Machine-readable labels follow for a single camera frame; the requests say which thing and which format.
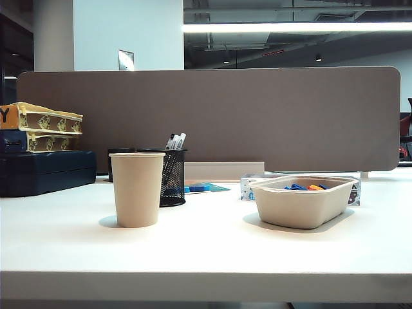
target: paper cup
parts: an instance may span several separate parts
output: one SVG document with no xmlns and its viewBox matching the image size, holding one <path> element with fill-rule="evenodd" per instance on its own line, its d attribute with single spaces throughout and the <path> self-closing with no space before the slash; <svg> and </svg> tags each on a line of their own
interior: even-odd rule
<svg viewBox="0 0 412 309">
<path fill-rule="evenodd" d="M 146 227 L 158 219 L 164 153 L 111 153 L 117 224 Z"/>
</svg>

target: black box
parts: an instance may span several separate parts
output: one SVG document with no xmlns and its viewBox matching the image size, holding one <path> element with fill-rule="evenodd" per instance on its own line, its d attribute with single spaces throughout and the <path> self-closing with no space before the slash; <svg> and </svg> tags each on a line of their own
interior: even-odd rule
<svg viewBox="0 0 412 309">
<path fill-rule="evenodd" d="M 93 151 L 0 153 L 0 196 L 32 196 L 94 183 Z"/>
<path fill-rule="evenodd" d="M 25 131 L 20 131 L 20 130 L 1 130 L 0 131 L 0 153 L 25 153 L 26 150 L 27 150 L 27 137 L 26 137 Z"/>
</svg>

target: ceiling light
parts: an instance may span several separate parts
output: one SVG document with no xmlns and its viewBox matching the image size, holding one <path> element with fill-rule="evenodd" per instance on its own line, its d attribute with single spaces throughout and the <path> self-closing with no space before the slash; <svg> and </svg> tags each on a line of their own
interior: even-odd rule
<svg viewBox="0 0 412 309">
<path fill-rule="evenodd" d="M 412 31 L 412 23 L 184 24 L 182 30 L 185 33 Z"/>
</svg>

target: red chair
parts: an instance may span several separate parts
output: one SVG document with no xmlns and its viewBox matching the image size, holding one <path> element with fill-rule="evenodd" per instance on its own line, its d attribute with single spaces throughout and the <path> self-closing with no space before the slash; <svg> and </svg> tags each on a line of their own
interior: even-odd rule
<svg viewBox="0 0 412 309">
<path fill-rule="evenodd" d="M 407 98 L 412 108 L 412 98 Z M 412 113 L 400 120 L 399 160 L 411 161 L 412 152 Z"/>
</svg>

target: ceiling beam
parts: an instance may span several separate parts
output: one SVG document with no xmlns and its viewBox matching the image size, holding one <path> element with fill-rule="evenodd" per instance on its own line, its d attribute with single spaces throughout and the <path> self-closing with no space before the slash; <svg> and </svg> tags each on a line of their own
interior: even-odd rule
<svg viewBox="0 0 412 309">
<path fill-rule="evenodd" d="M 357 11 L 352 16 L 341 19 L 340 21 L 356 21 L 360 16 L 362 16 L 366 11 Z"/>
<path fill-rule="evenodd" d="M 412 11 L 412 6 L 295 6 L 295 7 L 265 7 L 265 8 L 185 8 L 184 14 L 213 14 L 213 13 L 251 13 L 251 12 L 387 12 L 387 11 Z"/>
</svg>

